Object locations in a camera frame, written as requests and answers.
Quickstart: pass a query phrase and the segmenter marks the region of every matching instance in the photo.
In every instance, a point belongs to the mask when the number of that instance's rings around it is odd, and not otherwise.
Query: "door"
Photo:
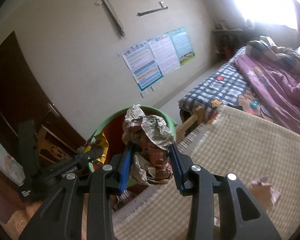
[[[53,144],[66,145],[62,149],[69,156],[75,155],[74,151],[85,143],[41,89],[12,32],[0,45],[0,143],[16,160],[18,123],[30,118],[34,119],[37,131],[41,127],[49,131]],[[44,158],[41,162],[44,166],[53,163]]]

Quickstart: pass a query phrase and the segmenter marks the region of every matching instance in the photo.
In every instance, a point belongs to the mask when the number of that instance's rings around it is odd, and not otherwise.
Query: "beige checkered tablecloth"
[[[246,184],[268,175],[281,198],[267,213],[288,239],[300,224],[300,135],[227,106],[219,111],[211,125],[200,125],[179,144],[180,151],[211,173],[234,172]],[[191,197],[182,197],[171,180],[115,225],[115,236],[185,239],[190,209]]]

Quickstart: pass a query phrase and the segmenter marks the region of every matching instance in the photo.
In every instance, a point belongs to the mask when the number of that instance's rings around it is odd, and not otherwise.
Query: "poster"
[[[148,42],[163,75],[180,67],[176,50],[168,33],[151,38]]]
[[[141,91],[163,77],[148,41],[139,42],[125,49],[121,55]]]
[[[185,28],[179,28],[168,32],[174,49],[178,56],[180,65],[184,65],[195,57],[194,50],[191,46],[188,34]]]

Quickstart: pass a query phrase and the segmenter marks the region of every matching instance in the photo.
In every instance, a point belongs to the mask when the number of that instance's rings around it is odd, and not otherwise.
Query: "white tile floor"
[[[166,103],[160,110],[164,111],[167,115],[169,115],[177,124],[180,126],[182,124],[180,118],[180,109],[178,105],[178,100],[183,98],[187,93],[189,93],[194,87],[202,83],[206,78],[208,78],[211,74],[217,71],[223,62],[218,62],[212,68],[208,69],[204,74],[202,74],[199,78],[197,78],[193,83],[183,89],[179,94],[177,94],[173,99],[171,99],[168,103]]]

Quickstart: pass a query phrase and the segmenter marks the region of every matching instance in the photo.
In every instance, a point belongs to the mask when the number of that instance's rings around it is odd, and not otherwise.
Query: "bright window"
[[[234,0],[245,19],[297,29],[292,0]]]

